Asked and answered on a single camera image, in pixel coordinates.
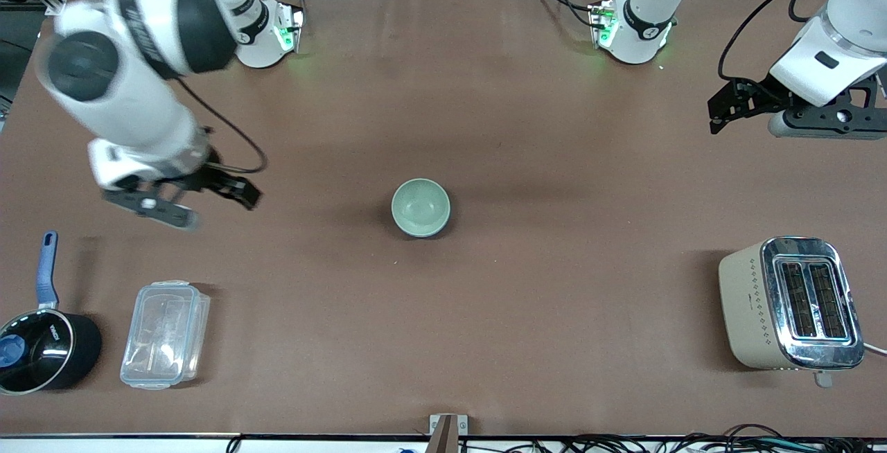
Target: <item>toaster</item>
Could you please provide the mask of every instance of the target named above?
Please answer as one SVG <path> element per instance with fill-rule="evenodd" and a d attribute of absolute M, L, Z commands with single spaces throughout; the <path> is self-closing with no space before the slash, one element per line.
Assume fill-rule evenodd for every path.
<path fill-rule="evenodd" d="M 742 364 L 823 372 L 862 362 L 850 287 L 827 242 L 770 238 L 723 258 L 719 280 L 730 348 Z"/>

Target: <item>container lid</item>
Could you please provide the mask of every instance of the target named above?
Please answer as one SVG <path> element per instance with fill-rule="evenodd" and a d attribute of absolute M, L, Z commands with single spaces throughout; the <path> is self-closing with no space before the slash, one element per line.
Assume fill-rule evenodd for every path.
<path fill-rule="evenodd" d="M 200 293 L 186 283 L 139 291 L 120 367 L 123 383 L 165 389 L 183 380 L 199 304 Z"/>

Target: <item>blue pan handle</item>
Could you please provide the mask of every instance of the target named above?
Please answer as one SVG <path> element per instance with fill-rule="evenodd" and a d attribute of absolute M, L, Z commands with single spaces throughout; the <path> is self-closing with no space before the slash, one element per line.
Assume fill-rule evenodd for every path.
<path fill-rule="evenodd" d="M 44 234 L 44 241 L 40 247 L 40 263 L 37 264 L 37 308 L 58 308 L 58 295 L 53 285 L 53 271 L 55 270 L 55 251 L 58 243 L 58 233 L 53 230 Z"/>

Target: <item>table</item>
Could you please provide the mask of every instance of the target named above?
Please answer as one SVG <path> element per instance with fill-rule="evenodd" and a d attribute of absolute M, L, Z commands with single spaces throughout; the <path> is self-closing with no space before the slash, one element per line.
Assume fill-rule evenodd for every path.
<path fill-rule="evenodd" d="M 0 315 L 34 307 L 57 229 L 61 308 L 105 346 L 75 389 L 0 399 L 0 432 L 409 433 L 457 411 L 476 434 L 887 435 L 887 359 L 826 391 L 744 368 L 726 341 L 720 258 L 801 234 L 836 245 L 867 340 L 887 343 L 884 143 L 779 140 L 765 118 L 709 134 L 715 64 L 758 1 L 687 0 L 662 53 L 628 66 L 551 1 L 312 0 L 302 55 L 187 78 L 271 161 L 252 213 L 187 197 L 191 234 L 98 197 L 91 135 L 32 63 L 0 136 Z M 785 2 L 729 73 L 763 77 L 796 31 Z M 252 161 L 224 127 L 213 144 Z M 435 239 L 389 216 L 417 176 L 453 198 Z M 213 299 L 202 368 L 130 389 L 136 293 L 168 279 Z"/>

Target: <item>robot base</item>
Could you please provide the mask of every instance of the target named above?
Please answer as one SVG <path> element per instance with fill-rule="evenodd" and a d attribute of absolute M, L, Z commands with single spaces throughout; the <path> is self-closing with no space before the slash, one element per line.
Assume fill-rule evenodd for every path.
<path fill-rule="evenodd" d="M 298 53 L 304 11 L 295 11 L 286 3 L 260 0 L 270 15 L 265 28 L 257 34 L 252 44 L 237 46 L 237 58 L 241 64 L 253 69 L 264 69 L 276 64 L 289 52 Z"/>
<path fill-rule="evenodd" d="M 636 30 L 625 21 L 624 5 L 628 0 L 609 0 L 589 8 L 589 22 L 604 25 L 603 29 L 592 28 L 592 43 L 595 48 L 607 50 L 613 58 L 625 64 L 643 64 L 656 56 L 659 48 L 665 46 L 671 25 L 661 33 L 653 29 L 653 39 L 640 39 Z"/>

